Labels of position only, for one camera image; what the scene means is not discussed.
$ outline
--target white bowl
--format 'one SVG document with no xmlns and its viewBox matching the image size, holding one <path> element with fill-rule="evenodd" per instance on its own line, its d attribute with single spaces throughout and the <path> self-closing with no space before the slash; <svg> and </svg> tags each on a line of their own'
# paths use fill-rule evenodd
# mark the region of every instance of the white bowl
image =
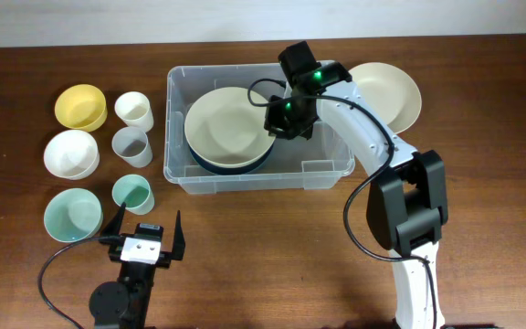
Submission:
<svg viewBox="0 0 526 329">
<path fill-rule="evenodd" d="M 267 102 L 251 92 L 254 102 Z M 184 123 L 191 150 L 219 168 L 248 167 L 267 154 L 275 136 L 263 128 L 265 108 L 251 105 L 247 89 L 213 90 L 196 101 Z"/>
<path fill-rule="evenodd" d="M 421 93 L 407 73 L 384 63 L 362 64 L 349 72 L 366 103 L 394 133 L 416 122 L 421 112 Z"/>
<path fill-rule="evenodd" d="M 72 180 L 92 174 L 99 160 L 97 142 L 90 133 L 80 130 L 57 134 L 44 151 L 46 169 L 54 176 Z"/>
</svg>

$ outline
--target clear plastic bin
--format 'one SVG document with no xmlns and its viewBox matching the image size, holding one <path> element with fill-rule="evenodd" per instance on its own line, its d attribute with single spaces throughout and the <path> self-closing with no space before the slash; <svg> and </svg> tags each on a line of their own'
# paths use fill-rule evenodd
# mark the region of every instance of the clear plastic bin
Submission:
<svg viewBox="0 0 526 329">
<path fill-rule="evenodd" d="M 278 188 L 326 189 L 354 170 L 354 156 L 326 123 L 314 124 L 306 141 L 277 139 L 267 161 L 252 174 L 215 175 L 190 155 L 184 137 L 185 115 L 202 95 L 217 88 L 248 86 L 260 78 L 284 80 L 279 64 L 176 67 L 168 73 L 163 175 L 189 194 L 213 194 Z M 255 92 L 266 99 L 291 94 L 274 83 L 262 82 Z"/>
</svg>

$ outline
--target plate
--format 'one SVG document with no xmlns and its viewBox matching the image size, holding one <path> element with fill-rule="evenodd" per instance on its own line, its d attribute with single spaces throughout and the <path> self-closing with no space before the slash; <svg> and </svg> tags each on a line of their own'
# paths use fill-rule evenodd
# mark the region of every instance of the plate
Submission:
<svg viewBox="0 0 526 329">
<path fill-rule="evenodd" d="M 349 72 L 366 103 L 394 133 L 416 122 L 421 112 L 421 93 L 407 73 L 384 63 L 362 64 Z"/>
</svg>

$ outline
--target white cup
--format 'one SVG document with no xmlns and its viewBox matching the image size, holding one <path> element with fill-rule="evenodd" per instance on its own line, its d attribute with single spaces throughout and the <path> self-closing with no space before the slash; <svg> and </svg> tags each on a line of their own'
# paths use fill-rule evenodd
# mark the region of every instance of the white cup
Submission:
<svg viewBox="0 0 526 329">
<path fill-rule="evenodd" d="M 130 91 L 122 94 L 115 102 L 117 116 L 130 127 L 149 132 L 153 127 L 153 114 L 150 100 L 140 92 Z"/>
<path fill-rule="evenodd" d="M 117 206 L 124 202 L 125 209 L 135 215 L 147 214 L 155 204 L 150 183 L 140 175 L 125 175 L 119 178 L 113 186 L 112 195 Z"/>
<path fill-rule="evenodd" d="M 143 168 L 152 161 L 150 141 L 139 128 L 125 127 L 119 130 L 113 136 L 111 145 L 115 154 L 136 168 Z"/>
<path fill-rule="evenodd" d="M 57 134 L 44 151 L 46 169 L 54 176 L 72 180 L 92 174 L 99 160 L 97 142 L 90 133 L 80 130 Z"/>
</svg>

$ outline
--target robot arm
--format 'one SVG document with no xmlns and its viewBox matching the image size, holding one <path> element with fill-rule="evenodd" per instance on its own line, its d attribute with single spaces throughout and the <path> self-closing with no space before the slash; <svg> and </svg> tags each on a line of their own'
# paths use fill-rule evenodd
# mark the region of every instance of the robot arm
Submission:
<svg viewBox="0 0 526 329">
<path fill-rule="evenodd" d="M 400 328 L 431 328 L 434 307 L 431 289 L 437 293 L 436 254 L 441 226 L 447 222 L 445 172 L 441 158 L 429 151 L 420 154 L 415 147 L 395 135 L 364 102 L 348 71 L 337 62 L 324 67 L 316 62 L 305 42 L 288 47 L 279 63 L 292 88 L 290 102 L 272 97 L 265 128 L 278 138 L 311 138 L 312 124 L 328 123 L 352 149 L 368 175 L 381 168 L 389 157 L 384 133 L 369 117 L 336 97 L 357 103 L 373 115 L 394 142 L 394 155 L 371 183 L 367 220 L 379 244 L 391 257 L 420 256 L 430 261 L 433 287 L 419 260 L 393 263 L 397 311 Z M 416 188 L 404 192 L 408 182 Z M 436 327 L 444 324 L 437 304 Z"/>
<path fill-rule="evenodd" d="M 349 99 L 359 103 L 367 111 L 371 111 L 364 102 L 356 83 L 341 81 L 326 88 L 324 95 Z M 351 110 L 337 101 L 317 100 L 318 117 L 328 123 L 335 132 L 349 145 L 354 155 L 363 165 L 366 174 L 371 175 L 386 161 L 387 144 L 383 134 L 375 127 L 366 115 L 360 111 Z M 386 124 L 383 127 L 394 140 L 395 153 L 391 167 L 408 164 L 417 150 L 396 136 Z M 438 243 L 426 244 L 412 249 L 411 254 L 430 260 L 433 282 L 437 285 L 436 254 Z M 401 257 L 394 249 L 389 251 L 391 257 Z M 433 322 L 433 305 L 431 291 L 424 265 L 418 260 L 408 260 L 393 263 L 395 288 L 397 291 L 397 312 L 395 320 L 401 328 L 431 328 Z M 445 321 L 439 308 L 437 287 L 435 287 L 437 302 L 437 327 Z"/>
</svg>

